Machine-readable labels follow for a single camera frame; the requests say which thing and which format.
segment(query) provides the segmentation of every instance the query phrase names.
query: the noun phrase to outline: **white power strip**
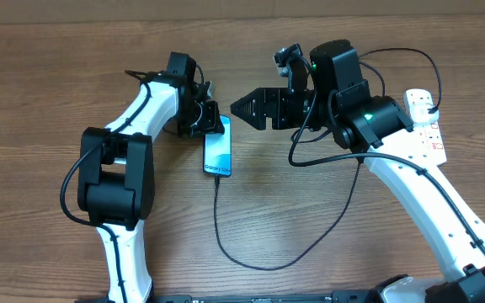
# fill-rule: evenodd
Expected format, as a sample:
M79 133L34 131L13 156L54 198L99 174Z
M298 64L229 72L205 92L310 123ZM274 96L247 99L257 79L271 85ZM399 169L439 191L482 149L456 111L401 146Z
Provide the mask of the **white power strip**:
M434 114L428 112L434 107L431 93L426 90L409 89L403 95L405 109L413 120L413 131L419 133L420 143L427 152L429 160L439 166L446 162L445 146L437 120L439 110Z

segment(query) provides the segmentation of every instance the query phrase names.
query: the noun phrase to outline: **phone screen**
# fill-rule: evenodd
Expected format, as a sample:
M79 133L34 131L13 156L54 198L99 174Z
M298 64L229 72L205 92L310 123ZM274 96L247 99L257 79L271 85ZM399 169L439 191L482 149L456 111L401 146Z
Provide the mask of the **phone screen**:
M203 145L203 171L214 175L232 175L232 122L225 115L220 116L224 134L206 134Z

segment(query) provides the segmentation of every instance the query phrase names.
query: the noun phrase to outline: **wood grain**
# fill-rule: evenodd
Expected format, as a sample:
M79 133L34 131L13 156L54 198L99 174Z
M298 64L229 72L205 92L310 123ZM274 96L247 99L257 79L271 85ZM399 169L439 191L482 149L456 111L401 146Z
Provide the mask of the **wood grain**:
M485 0L0 0L0 24L485 13Z
M106 294L99 237L62 214L58 194L83 130L108 124L136 96L124 69L161 70L170 51L188 52L216 83L227 114L255 88L285 85L270 60L279 48L299 42L307 53L342 38L359 52L404 46L435 59L449 158L442 169L485 220L485 15L0 26L0 302ZM417 54L374 54L368 62L397 100L408 88L436 91L431 66ZM364 74L377 94L378 79ZM355 163L290 167L290 133L233 118L233 176L222 180L218 215L227 251L244 262L290 261L335 220L349 192ZM200 140L168 134L154 144L146 249L157 294L322 293L401 273L439 274L416 226L365 168L344 219L298 264L263 273L230 263L216 245L214 186L202 173L201 148ZM324 140L301 146L296 158L341 152ZM75 182L67 202L79 213Z

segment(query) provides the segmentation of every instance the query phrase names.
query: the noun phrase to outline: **wall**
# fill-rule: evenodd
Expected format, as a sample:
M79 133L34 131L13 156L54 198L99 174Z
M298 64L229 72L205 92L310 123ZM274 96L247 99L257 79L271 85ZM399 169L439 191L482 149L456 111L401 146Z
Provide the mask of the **wall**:
M0 0L0 24L485 13L485 0Z

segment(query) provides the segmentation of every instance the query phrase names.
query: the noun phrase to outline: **wooden table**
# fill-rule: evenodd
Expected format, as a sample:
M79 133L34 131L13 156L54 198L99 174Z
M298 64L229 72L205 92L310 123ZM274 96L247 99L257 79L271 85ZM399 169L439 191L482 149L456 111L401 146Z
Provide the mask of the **wooden table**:
M299 42L308 53L343 38L359 53L404 46L435 59L449 158L442 169L485 221L485 15L0 26L0 302L106 294L99 235L68 220L58 194L83 130L108 124L136 96L136 80L123 70L158 71L170 51L188 52L216 83L228 114L257 87L285 86L271 61L279 48ZM422 56L390 52L368 62L400 102L409 88L436 92ZM376 76L364 75L378 94ZM290 134L233 119L233 175L221 184L218 215L227 251L246 263L287 263L344 207L355 163L290 167ZM297 152L297 159L310 159L344 151L324 140ZM231 263L216 245L214 186L202 173L201 140L161 134L154 157L157 195L146 250L157 294L323 293L371 287L395 274L439 274L416 226L365 168L346 216L322 243L288 269L257 272ZM80 213L75 197L76 180L67 203Z

